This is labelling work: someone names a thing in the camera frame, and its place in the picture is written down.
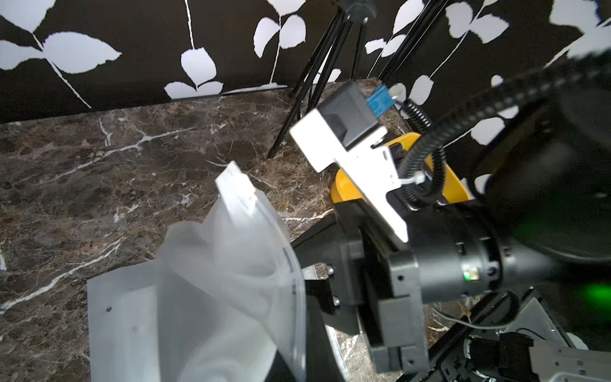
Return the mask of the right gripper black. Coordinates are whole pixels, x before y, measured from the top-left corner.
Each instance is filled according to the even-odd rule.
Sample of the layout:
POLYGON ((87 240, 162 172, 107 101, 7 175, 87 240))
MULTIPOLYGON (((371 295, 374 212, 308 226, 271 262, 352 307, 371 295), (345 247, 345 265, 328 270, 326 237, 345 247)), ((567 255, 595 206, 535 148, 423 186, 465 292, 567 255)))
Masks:
POLYGON ((340 382, 326 323, 363 332, 379 372, 421 372, 430 366, 424 306, 484 294, 501 285, 499 232, 476 205, 459 203, 403 211, 399 239, 363 200, 334 211, 292 243, 303 266, 331 273, 318 300, 306 300, 306 381, 340 382))

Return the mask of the clear zip-top bag top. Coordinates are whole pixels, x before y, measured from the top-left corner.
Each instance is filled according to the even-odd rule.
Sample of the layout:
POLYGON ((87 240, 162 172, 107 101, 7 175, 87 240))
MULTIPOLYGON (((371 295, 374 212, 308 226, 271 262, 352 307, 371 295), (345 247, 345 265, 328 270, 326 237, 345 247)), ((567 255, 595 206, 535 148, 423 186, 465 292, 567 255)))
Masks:
POLYGON ((94 381, 306 379, 306 291, 282 218, 235 163, 202 222, 87 283, 94 381))

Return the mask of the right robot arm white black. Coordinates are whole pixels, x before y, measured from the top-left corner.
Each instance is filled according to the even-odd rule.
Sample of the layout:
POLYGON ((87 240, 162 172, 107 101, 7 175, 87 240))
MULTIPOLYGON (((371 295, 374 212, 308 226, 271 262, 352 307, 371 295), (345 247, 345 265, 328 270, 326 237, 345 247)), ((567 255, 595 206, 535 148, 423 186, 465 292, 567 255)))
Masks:
POLYGON ((339 88, 291 129, 315 170, 340 168, 334 212, 297 238, 324 264, 306 293, 308 381, 341 381, 326 332, 363 335, 404 381, 608 381, 536 287, 570 289, 568 320, 609 326, 610 54, 527 72, 385 143, 373 98, 339 88))

